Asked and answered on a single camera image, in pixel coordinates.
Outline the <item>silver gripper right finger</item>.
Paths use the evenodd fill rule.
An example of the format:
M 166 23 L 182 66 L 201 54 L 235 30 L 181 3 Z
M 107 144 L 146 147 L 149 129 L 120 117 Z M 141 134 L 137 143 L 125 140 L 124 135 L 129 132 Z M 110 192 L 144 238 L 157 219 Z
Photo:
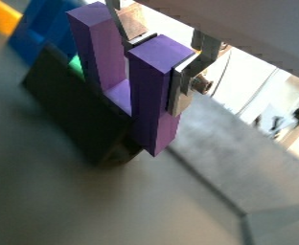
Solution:
M 193 29 L 188 56 L 172 67 L 166 112 L 177 117 L 192 101 L 192 90 L 204 93 L 208 81 L 194 84 L 194 77 L 214 62 L 221 41 Z

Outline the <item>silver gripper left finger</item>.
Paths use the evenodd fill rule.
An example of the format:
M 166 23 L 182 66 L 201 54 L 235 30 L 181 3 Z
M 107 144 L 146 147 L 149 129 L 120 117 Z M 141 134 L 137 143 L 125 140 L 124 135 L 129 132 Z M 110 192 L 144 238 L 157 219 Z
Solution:
M 126 52 L 156 37 L 157 33 L 148 29 L 142 7 L 134 0 L 103 0 L 103 2 Z

